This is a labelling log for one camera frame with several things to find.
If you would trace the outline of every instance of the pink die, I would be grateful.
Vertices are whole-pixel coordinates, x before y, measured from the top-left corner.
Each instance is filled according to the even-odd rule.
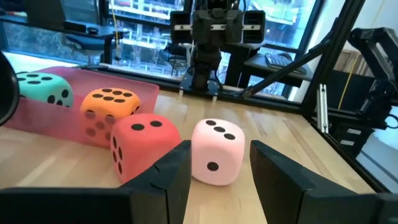
[[[244,155],[244,133],[222,119],[204,119],[192,135],[192,176],[211,185],[228,185],[238,178]]]

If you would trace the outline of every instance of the wooden tabletop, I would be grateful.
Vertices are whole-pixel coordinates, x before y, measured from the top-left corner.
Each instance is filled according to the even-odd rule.
[[[196,123],[219,118],[240,126],[246,152],[240,175],[227,187],[192,179],[185,223],[266,223],[252,179],[249,144],[258,139],[310,170],[358,193],[373,192],[300,116],[161,92],[155,112],[170,119],[183,139]],[[110,151],[47,136],[0,128],[0,186],[117,187]]]

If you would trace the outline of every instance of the glass window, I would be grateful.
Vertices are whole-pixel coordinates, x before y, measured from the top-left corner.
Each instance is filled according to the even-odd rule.
[[[95,2],[95,0],[63,0],[63,9],[69,20],[98,23],[98,7]],[[88,62],[87,55],[66,45],[66,34],[6,22],[3,24],[10,51],[74,63]],[[99,61],[100,56],[91,57],[91,62]]]
[[[265,48],[265,47],[261,47],[259,53],[260,54],[265,54],[265,53],[287,54],[291,57],[291,59],[294,59],[294,57],[295,57],[295,54],[293,54],[291,52],[284,52],[281,50],[274,50],[274,49],[269,49],[269,48]],[[261,82],[262,80],[263,80],[263,78],[251,75],[250,80],[249,80],[249,85],[255,85],[255,84]],[[284,88],[285,88],[285,84],[279,83],[279,82],[274,82],[273,84],[269,85],[267,88],[263,89],[261,92],[267,93],[267,94],[272,94],[272,95],[281,95]]]
[[[3,24],[10,51],[77,63],[88,62],[88,56],[62,44],[64,36],[62,33],[6,22]]]
[[[217,77],[220,79],[221,83],[225,83],[226,71],[228,69],[230,56],[230,53],[221,52],[221,62],[217,71]]]
[[[117,23],[119,28],[128,29],[129,33],[121,41],[121,60],[114,60],[114,64],[158,77],[180,77],[184,74],[187,69],[186,57],[181,56],[177,60],[166,48],[170,42],[169,30],[132,22]],[[109,25],[113,26],[113,20],[109,20]]]
[[[249,10],[266,12],[266,42],[298,48],[316,0],[246,0]]]
[[[112,13],[112,2],[117,15],[161,24],[170,24],[172,11],[183,10],[182,0],[111,0],[109,13]]]

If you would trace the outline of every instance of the teal die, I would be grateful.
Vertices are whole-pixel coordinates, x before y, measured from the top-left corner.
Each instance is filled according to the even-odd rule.
[[[32,100],[73,106],[73,90],[62,77],[43,72],[17,74],[21,97]]]

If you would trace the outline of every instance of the desk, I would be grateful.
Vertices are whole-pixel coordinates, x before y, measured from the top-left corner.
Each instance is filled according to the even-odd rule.
[[[246,152],[240,175],[227,187],[192,179],[186,224],[265,224],[249,161],[250,140],[258,139],[308,169],[358,193],[372,189],[300,115],[161,91],[155,112],[166,116],[190,139],[196,123],[220,118],[240,126]],[[0,128],[1,187],[120,185],[109,151],[46,136]]]
[[[241,72],[243,70],[243,63],[255,56],[258,50],[265,44],[226,44],[221,47],[222,52],[231,54],[229,58],[228,69],[226,71],[225,85],[246,88],[240,84]]]
[[[278,82],[296,87],[300,87],[303,80],[310,82],[313,77],[313,72],[311,71],[310,67],[307,64],[304,65],[303,68],[307,70],[307,73],[305,75],[292,72],[286,77],[278,80]],[[241,81],[239,82],[239,85],[247,86],[249,84],[251,75],[261,78],[267,78],[269,75],[273,74],[278,70],[279,69],[277,68],[272,68],[268,66],[266,58],[263,54],[257,54],[244,62],[243,72],[241,75]]]
[[[9,22],[12,24],[19,24],[19,25],[27,26],[27,27],[36,27],[36,28],[40,28],[40,29],[61,32],[64,34],[73,34],[73,35],[79,35],[82,37],[90,37],[93,39],[102,39],[105,41],[104,42],[104,63],[112,63],[111,44],[112,44],[112,39],[114,37],[114,28],[113,27],[100,26],[97,24],[89,24],[86,22],[79,22],[80,24],[85,24],[87,27],[95,27],[98,29],[97,34],[89,34],[87,32],[82,33],[82,32],[76,32],[76,31],[72,31],[72,30],[66,30],[62,26],[45,26],[44,24],[42,26],[32,25],[28,22],[27,17],[24,17],[24,16],[10,16],[10,15],[0,16],[0,22]]]

